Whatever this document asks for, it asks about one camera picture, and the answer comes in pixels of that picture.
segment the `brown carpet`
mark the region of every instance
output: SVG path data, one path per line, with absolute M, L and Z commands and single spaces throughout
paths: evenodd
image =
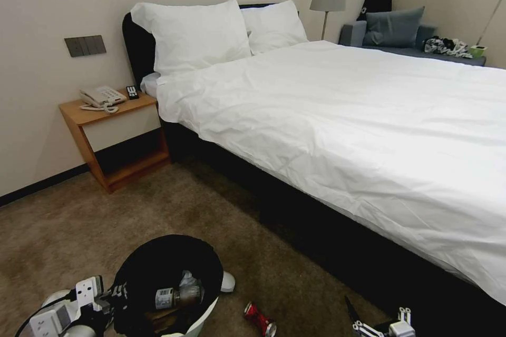
M 258 222 L 260 202 L 202 162 L 166 166 L 112 195 L 90 173 L 0 208 L 0 335 L 10 336 L 53 291 L 102 274 L 108 288 L 137 246 L 180 233 L 209 242 L 237 280 L 201 337 L 258 337 L 248 301 L 278 336 L 352 336 L 344 295 L 371 324 L 387 317 Z M 116 333 L 110 328 L 106 336 Z

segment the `white telephone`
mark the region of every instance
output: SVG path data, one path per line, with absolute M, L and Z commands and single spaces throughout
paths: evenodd
M 106 113 L 114 113 L 118 111 L 118 107 L 113 107 L 113 105 L 122 103 L 127 99 L 118 91 L 115 91 L 107 86 L 84 88 L 79 91 L 81 99 L 88 104 L 88 106 L 81 106 L 81 109 L 87 111 L 105 111 Z

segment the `remote control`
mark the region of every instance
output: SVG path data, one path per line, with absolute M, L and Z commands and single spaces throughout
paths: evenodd
M 128 92 L 128 99 L 134 100 L 136 98 L 139 98 L 139 95 L 137 94 L 137 90 L 134 86 L 126 86 L 126 92 Z

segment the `black backpack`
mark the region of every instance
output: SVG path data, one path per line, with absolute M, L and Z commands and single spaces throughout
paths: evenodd
M 392 0 L 364 0 L 364 5 L 357 18 L 357 21 L 366 20 L 368 12 L 390 12 L 392 10 Z

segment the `gray sofa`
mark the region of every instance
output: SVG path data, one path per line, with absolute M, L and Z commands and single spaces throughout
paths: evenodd
M 456 58 L 450 55 L 431 54 L 422 51 L 423 41 L 435 35 L 437 27 L 430 25 L 420 25 L 416 35 L 415 47 L 378 47 L 378 46 L 364 46 L 364 36 L 367 29 L 367 21 L 355 21 L 343 25 L 341 34 L 339 36 L 339 45 L 362 47 L 369 49 L 377 49 L 394 54 L 409 55 L 421 58 L 432 58 L 441 61 L 458 62 L 472 66 L 484 66 L 486 57 L 482 56 L 477 59 L 469 58 Z

